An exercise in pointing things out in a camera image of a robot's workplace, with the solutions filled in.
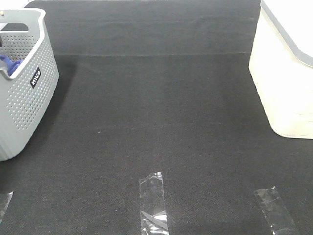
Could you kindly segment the blue cloth in basket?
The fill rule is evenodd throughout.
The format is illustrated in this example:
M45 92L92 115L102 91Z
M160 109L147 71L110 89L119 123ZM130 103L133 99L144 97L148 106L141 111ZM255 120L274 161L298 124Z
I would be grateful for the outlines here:
M23 62L23 60L11 60L6 55L1 55L0 60L6 64L6 71L9 76L11 76L14 71L19 67L19 65Z

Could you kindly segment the clear tape strip centre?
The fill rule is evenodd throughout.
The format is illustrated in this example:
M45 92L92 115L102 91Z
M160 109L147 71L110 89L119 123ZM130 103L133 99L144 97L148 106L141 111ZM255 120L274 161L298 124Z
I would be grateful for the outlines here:
M139 180L139 202L142 235L168 235L167 215L161 172Z

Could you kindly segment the black felt table mat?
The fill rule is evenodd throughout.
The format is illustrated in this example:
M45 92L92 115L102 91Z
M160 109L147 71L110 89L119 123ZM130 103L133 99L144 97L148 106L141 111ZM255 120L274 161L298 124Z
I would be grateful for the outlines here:
M313 232L313 142L273 132L248 61L257 0L36 0L59 70L27 146L1 162L3 235L137 235L162 172L173 235L268 235L277 187Z

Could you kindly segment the clear tape strip right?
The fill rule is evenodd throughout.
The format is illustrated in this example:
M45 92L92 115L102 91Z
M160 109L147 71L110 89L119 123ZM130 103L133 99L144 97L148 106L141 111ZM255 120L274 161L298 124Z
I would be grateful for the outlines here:
M275 186L257 189L254 195L272 235L300 234Z

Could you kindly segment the cream plastic basket grey rim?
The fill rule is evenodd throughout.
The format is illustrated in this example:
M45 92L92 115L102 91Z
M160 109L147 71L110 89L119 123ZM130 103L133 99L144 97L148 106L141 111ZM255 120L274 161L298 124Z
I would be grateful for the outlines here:
M313 137L313 3L263 0L248 65L272 130Z

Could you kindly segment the grey perforated laundry basket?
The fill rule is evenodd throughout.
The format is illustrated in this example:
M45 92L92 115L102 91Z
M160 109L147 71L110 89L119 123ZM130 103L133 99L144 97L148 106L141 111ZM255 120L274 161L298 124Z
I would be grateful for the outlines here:
M39 8L1 9L2 24L24 24L27 30L2 30L0 55L23 60L9 76L0 67L0 159L22 152L51 101L59 79L46 29L45 11Z

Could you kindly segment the clear tape strip left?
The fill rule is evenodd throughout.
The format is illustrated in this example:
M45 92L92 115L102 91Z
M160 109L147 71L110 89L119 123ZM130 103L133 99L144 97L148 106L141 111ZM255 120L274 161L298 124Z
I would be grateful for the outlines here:
M13 191L9 193L1 193L0 194L0 223L2 223L2 220L5 216L5 213L7 211L7 208L9 206L9 203L11 201L11 198L13 196Z

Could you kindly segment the clear tape strip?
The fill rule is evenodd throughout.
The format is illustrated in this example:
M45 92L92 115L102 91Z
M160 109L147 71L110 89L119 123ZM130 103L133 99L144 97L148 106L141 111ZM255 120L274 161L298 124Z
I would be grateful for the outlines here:
M9 203L11 201L11 198L13 196L13 191L9 193L1 193L0 194L0 223L2 223L2 220L5 216L5 213L7 211L7 208L9 206Z
M139 202L142 235L168 235L167 215L161 172L139 180Z
M275 186L257 189L254 195L272 235L300 234Z

